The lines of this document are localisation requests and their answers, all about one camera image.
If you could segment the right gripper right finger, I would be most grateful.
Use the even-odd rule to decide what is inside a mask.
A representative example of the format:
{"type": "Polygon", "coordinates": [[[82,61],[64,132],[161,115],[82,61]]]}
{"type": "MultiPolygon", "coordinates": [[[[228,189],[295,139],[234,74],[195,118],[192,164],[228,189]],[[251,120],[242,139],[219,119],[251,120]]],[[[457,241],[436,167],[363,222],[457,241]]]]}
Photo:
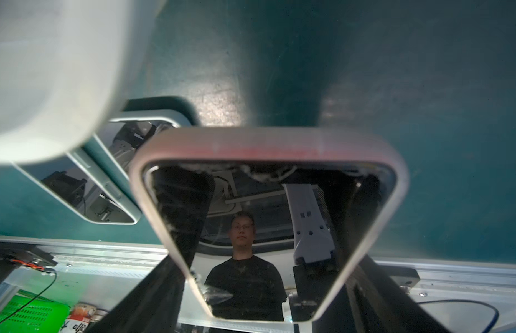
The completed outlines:
{"type": "Polygon", "coordinates": [[[447,332],[366,256],[346,280],[313,332],[447,332]]]}

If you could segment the green perforated crate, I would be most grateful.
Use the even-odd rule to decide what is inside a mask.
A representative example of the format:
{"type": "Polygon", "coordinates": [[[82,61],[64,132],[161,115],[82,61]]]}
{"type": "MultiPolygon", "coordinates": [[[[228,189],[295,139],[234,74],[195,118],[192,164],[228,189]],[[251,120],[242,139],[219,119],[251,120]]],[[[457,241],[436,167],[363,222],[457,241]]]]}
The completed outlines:
{"type": "Polygon", "coordinates": [[[0,325],[0,332],[59,332],[70,306],[51,301],[33,301],[0,325]]]}

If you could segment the white plastic storage box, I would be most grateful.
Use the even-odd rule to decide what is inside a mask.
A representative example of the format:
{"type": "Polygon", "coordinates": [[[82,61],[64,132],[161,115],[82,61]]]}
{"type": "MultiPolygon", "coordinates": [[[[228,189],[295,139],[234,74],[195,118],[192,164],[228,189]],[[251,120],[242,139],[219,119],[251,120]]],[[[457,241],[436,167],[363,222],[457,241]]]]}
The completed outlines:
{"type": "Polygon", "coordinates": [[[122,109],[163,1],[0,1],[0,165],[56,158],[122,109]]]}

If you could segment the phone beige case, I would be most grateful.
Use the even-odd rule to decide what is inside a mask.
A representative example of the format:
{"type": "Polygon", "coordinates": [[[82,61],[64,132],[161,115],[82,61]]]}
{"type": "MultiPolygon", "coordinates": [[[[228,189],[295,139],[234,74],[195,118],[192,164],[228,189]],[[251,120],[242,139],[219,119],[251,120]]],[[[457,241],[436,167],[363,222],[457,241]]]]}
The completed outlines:
{"type": "Polygon", "coordinates": [[[130,184],[209,316],[318,319],[409,186],[379,137],[325,128],[182,128],[134,154],[130,184]]]}

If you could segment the phone white case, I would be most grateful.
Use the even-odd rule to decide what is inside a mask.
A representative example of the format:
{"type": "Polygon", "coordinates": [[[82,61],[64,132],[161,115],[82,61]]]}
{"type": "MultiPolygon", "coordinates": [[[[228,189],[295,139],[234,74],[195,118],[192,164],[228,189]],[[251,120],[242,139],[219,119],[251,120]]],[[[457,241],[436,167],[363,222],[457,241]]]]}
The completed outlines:
{"type": "Polygon", "coordinates": [[[14,168],[83,220],[133,226],[140,209],[81,148],[64,156],[14,168]]]}

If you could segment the phone light pink case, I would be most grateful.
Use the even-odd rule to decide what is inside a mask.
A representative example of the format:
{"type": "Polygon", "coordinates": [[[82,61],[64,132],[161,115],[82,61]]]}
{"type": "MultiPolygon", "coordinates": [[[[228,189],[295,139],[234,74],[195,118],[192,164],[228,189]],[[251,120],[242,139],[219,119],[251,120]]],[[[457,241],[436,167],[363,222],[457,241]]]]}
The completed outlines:
{"type": "Polygon", "coordinates": [[[104,123],[94,139],[127,178],[129,164],[149,139],[165,130],[191,125],[191,120],[176,110],[125,111],[104,123]]]}

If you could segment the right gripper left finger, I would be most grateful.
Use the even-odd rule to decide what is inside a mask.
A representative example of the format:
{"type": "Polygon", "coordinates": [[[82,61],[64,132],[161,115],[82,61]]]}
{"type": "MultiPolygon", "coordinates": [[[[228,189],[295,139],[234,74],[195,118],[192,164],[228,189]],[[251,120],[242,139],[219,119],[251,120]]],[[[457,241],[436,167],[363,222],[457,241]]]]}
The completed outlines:
{"type": "Polygon", "coordinates": [[[88,332],[174,332],[185,277],[165,257],[113,310],[88,332]]]}

